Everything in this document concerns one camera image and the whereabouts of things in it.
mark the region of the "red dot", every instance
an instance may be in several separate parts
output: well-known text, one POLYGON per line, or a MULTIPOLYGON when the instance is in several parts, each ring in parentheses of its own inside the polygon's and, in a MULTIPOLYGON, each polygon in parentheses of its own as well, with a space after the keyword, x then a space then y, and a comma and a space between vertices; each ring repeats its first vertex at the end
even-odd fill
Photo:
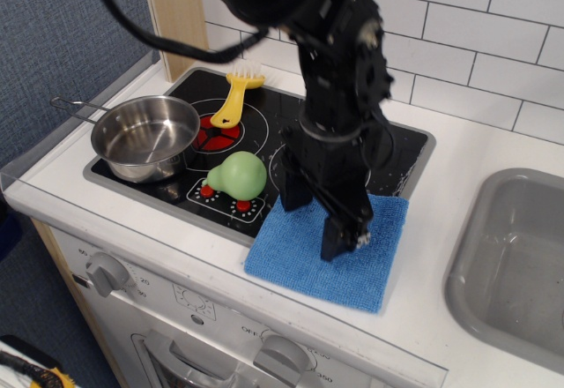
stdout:
POLYGON ((213 194, 215 193, 215 191, 213 190, 213 188, 209 185, 204 185, 201 189, 200 189, 200 194, 202 194, 203 198, 210 198, 213 197, 213 194))
POLYGON ((250 210, 250 201, 239 200, 235 207, 241 213, 248 212, 250 210))

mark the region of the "tile wall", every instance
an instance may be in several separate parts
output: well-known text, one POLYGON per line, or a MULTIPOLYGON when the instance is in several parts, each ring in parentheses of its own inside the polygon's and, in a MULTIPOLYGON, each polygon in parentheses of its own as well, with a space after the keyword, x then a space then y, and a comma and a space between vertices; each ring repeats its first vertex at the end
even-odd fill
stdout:
MULTIPOLYGON (((375 0, 394 100, 564 144, 564 0, 375 0)), ((212 49, 252 27, 204 0, 212 49)), ((285 34, 246 58, 300 73, 285 34)))

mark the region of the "control knob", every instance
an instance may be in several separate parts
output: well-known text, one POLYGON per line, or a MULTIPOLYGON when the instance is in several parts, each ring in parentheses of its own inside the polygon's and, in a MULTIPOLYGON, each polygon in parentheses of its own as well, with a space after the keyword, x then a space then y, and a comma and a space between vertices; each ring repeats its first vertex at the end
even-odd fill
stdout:
POLYGON ((122 288, 130 274, 117 259, 106 253, 95 253, 86 264, 86 274, 102 297, 122 288))
POLYGON ((309 357, 289 339, 271 335, 264 341, 253 364, 294 388, 308 368, 309 357))

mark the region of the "toy stove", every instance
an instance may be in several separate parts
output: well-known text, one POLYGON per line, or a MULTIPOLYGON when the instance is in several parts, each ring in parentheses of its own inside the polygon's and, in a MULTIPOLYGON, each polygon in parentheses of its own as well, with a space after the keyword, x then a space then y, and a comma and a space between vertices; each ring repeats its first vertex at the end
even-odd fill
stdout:
MULTIPOLYGON (((298 125, 303 99, 268 87, 248 90, 239 125, 222 130, 213 127, 210 119, 225 102, 229 88, 225 75, 196 69, 167 93, 191 103, 200 115, 201 128, 192 146, 197 151, 196 158, 187 164, 185 172, 157 183, 128 183, 114 176, 106 162, 96 159, 87 166, 86 179, 250 245, 283 182, 280 156, 284 142, 280 131, 288 125, 298 125), (249 202, 237 202, 226 193, 202 187, 208 171, 237 151, 252 152, 268 170, 263 193, 249 202)), ((396 139, 393 159, 382 169, 375 163, 374 169, 379 170, 371 171, 367 178, 367 190, 375 195, 402 195, 429 137, 396 125, 392 125, 392 130, 396 139)), ((382 143, 381 149, 379 157, 385 160, 391 149, 390 142, 382 143)))

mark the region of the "blue microfiber cloth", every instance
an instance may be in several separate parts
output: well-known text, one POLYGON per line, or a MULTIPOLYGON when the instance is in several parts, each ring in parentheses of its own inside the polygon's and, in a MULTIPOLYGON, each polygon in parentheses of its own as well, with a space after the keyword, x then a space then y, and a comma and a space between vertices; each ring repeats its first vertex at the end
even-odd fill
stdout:
POLYGON ((377 313, 409 202, 369 195, 374 218, 370 244, 321 260, 327 213, 315 200, 285 212, 280 198, 266 217, 245 261, 245 272, 282 287, 347 307, 377 313))

